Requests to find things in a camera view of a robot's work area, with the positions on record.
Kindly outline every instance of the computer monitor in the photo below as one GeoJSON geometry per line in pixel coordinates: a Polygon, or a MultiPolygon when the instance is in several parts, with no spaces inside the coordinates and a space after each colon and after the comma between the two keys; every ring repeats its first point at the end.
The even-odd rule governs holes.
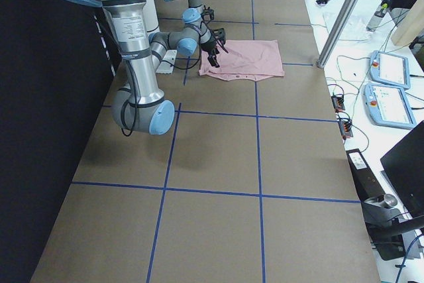
{"type": "Polygon", "coordinates": [[[413,217],[424,214],[424,121],[382,158],[388,180],[413,217]]]}

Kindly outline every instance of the white table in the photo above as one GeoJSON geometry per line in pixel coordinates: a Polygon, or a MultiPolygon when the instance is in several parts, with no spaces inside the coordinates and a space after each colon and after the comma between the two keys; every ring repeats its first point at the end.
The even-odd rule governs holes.
{"type": "MultiPolygon", "coordinates": [[[[325,19],[324,16],[330,17],[332,15],[336,17],[345,0],[330,0],[329,3],[324,6],[318,6],[315,1],[316,0],[305,0],[305,3],[311,24],[313,25],[318,50],[321,52],[329,35],[327,28],[325,27],[326,21],[329,19],[325,19]]],[[[358,26],[360,26],[361,23],[364,25],[368,23],[377,6],[380,4],[380,1],[381,0],[359,0],[356,4],[356,7],[354,8],[354,11],[352,12],[349,25],[347,25],[346,28],[358,28],[358,30],[360,30],[360,27],[358,26]]],[[[389,32],[393,28],[394,22],[392,21],[392,18],[389,15],[386,15],[381,23],[381,27],[378,28],[373,34],[371,34],[369,38],[363,37],[363,34],[358,35],[358,33],[352,33],[348,34],[347,36],[351,36],[352,39],[355,40],[361,40],[351,41],[352,39],[346,38],[346,34],[342,34],[341,38],[344,37],[344,40],[338,41],[336,48],[334,49],[331,57],[329,58],[329,61],[327,62],[327,65],[325,66],[325,75],[328,77],[328,83],[331,84],[336,81],[337,84],[343,87],[345,93],[356,94],[357,89],[355,89],[352,85],[342,81],[342,75],[343,79],[349,81],[356,87],[361,86],[360,94],[356,103],[356,96],[353,94],[348,94],[345,96],[344,104],[346,107],[346,112],[350,116],[354,114],[353,124],[361,128],[370,139],[369,147],[366,151],[363,152],[363,155],[370,165],[373,173],[381,183],[383,189],[387,193],[393,193],[393,190],[381,174],[383,168],[380,162],[380,158],[385,155],[385,153],[387,153],[387,151],[389,151],[389,149],[391,149],[391,147],[400,141],[406,134],[408,134],[409,131],[405,129],[376,126],[369,119],[362,97],[363,85],[370,81],[370,78],[366,76],[369,59],[351,60],[345,57],[339,57],[339,66],[341,70],[340,73],[339,69],[337,68],[337,57],[340,55],[345,55],[352,58],[369,57],[372,51],[383,49],[382,45],[385,43],[389,32]]],[[[399,47],[395,46],[389,39],[386,46],[386,52],[396,50],[394,52],[395,54],[408,58],[411,74],[424,74],[408,47],[400,48],[399,50],[397,49],[399,49],[399,47]]],[[[334,86],[329,87],[331,93],[334,89],[334,86]]],[[[424,98],[424,79],[411,78],[411,89],[409,89],[407,92],[424,98]]],[[[412,107],[424,106],[424,102],[418,101],[410,96],[408,96],[408,100],[412,107]]],[[[417,123],[424,120],[424,111],[414,111],[413,114],[417,123]]],[[[365,136],[355,128],[353,128],[353,134],[354,138],[346,140],[344,145],[346,150],[354,148],[363,150],[367,144],[365,136]]],[[[397,208],[401,212],[405,211],[403,209],[403,204],[399,204],[397,208]]],[[[401,259],[383,261],[377,252],[375,252],[375,257],[382,281],[395,282],[396,275],[398,273],[398,268],[395,267],[395,264],[400,264],[401,259]]],[[[421,259],[407,260],[406,265],[407,266],[402,270],[400,282],[407,282],[408,280],[424,282],[424,257],[422,255],[421,259]]]]}

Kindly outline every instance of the dark background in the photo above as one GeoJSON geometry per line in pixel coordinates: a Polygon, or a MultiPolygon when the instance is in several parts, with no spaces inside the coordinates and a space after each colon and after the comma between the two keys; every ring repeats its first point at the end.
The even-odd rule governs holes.
{"type": "Polygon", "coordinates": [[[93,9],[0,2],[0,282],[19,283],[36,268],[113,77],[93,9]]]}

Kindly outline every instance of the sticker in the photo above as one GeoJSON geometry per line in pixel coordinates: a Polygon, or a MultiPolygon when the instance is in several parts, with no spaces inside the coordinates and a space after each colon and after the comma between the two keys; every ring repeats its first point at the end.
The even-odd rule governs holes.
{"type": "Polygon", "coordinates": [[[359,169],[366,168],[366,164],[358,152],[352,152],[349,154],[349,156],[353,164],[355,165],[356,169],[359,170],[359,169]]]}
{"type": "Polygon", "coordinates": [[[119,42],[137,41],[146,38],[142,16],[112,18],[119,42]]]}

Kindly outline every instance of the folded pink shirt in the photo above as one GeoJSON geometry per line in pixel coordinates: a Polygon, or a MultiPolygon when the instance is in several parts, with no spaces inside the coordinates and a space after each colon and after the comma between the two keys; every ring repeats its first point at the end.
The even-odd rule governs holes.
{"type": "Polygon", "coordinates": [[[284,76],[277,40],[228,40],[225,48],[229,53],[219,49],[217,55],[219,68],[209,64],[206,52],[201,53],[201,76],[206,74],[225,81],[259,81],[272,76],[284,76]]]}

